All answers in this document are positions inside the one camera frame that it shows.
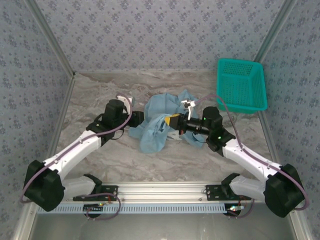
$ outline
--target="light blue towel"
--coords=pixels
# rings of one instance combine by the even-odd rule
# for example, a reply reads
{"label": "light blue towel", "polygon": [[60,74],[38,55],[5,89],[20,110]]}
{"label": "light blue towel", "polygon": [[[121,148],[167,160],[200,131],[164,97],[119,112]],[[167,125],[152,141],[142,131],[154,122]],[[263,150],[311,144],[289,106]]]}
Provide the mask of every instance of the light blue towel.
{"label": "light blue towel", "polygon": [[[156,153],[163,149],[168,133],[174,131],[165,123],[165,117],[173,114],[185,114],[188,110],[185,110],[181,104],[181,101],[185,99],[198,100],[186,89],[178,96],[164,93],[150,98],[144,106],[144,121],[138,127],[130,127],[129,129],[129,136],[140,139],[140,150],[143,153]],[[192,117],[198,117],[195,111]],[[201,135],[192,135],[192,132],[186,132],[181,138],[196,147],[202,147],[204,142]]]}

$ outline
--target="teal plastic basket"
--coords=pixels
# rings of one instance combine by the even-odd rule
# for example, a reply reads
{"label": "teal plastic basket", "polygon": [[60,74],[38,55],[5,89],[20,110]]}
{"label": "teal plastic basket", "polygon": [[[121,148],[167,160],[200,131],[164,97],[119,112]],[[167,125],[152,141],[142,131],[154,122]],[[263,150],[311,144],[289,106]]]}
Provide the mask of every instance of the teal plastic basket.
{"label": "teal plastic basket", "polygon": [[[268,107],[264,69],[258,62],[219,59],[216,93],[230,112],[254,114]],[[219,109],[225,111],[222,102],[217,102]]]}

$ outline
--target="patterned wallpaper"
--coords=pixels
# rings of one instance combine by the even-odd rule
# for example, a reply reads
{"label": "patterned wallpaper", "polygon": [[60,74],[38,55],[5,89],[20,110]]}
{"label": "patterned wallpaper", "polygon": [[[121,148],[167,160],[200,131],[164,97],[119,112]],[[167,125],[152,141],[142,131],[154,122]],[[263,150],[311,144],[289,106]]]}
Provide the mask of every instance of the patterned wallpaper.
{"label": "patterned wallpaper", "polygon": [[283,0],[37,0],[73,70],[215,69],[252,60]]}
{"label": "patterned wallpaper", "polygon": [[0,9],[0,240],[9,240],[27,166],[47,153],[69,80],[23,0]]}
{"label": "patterned wallpaper", "polygon": [[296,166],[320,239],[320,2],[299,0],[263,62],[268,123],[280,159]]}

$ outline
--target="marble surface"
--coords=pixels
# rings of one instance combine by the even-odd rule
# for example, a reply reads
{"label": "marble surface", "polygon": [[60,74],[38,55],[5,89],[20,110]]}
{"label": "marble surface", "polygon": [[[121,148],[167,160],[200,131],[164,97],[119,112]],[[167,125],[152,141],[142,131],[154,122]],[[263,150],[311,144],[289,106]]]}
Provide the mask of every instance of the marble surface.
{"label": "marble surface", "polygon": [[[198,72],[123,72],[76,74],[75,85],[62,127],[57,151],[76,139],[94,118],[104,112],[110,99],[117,93],[135,97],[134,110],[143,111],[148,99],[156,94],[179,94],[187,89],[197,98],[216,92],[216,73]],[[201,116],[207,100],[197,107]],[[234,133],[228,116],[221,112],[223,124]],[[256,114],[232,113],[241,140],[266,158],[270,153],[260,120]],[[88,155],[67,176],[80,177],[90,173],[103,182],[139,181],[221,181],[231,173],[252,177],[233,161],[185,141],[167,140],[162,151],[144,154],[139,151],[139,140],[128,136],[128,129],[119,140],[109,141]]]}

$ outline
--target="gray marble table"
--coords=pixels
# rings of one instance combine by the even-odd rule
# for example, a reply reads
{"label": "gray marble table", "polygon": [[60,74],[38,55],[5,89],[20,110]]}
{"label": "gray marble table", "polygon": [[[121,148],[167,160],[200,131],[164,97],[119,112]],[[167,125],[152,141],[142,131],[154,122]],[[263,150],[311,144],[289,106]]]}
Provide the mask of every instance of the gray marble table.
{"label": "gray marble table", "polygon": [[[62,127],[57,151],[76,139],[117,93],[135,97],[134,109],[143,111],[148,99],[156,94],[179,94],[187,89],[197,98],[216,92],[214,72],[123,72],[104,74],[76,74],[75,85]],[[207,106],[216,106],[215,100],[205,101],[197,108],[201,116]],[[225,112],[223,124],[234,133]],[[256,114],[233,113],[232,118],[248,147],[266,158],[270,153],[260,120]],[[88,155],[67,176],[75,178],[90,173],[103,182],[151,181],[221,181],[230,173],[252,177],[233,161],[185,141],[170,140],[162,151],[144,154],[139,151],[139,140],[128,136],[127,129],[119,140],[109,141]]]}

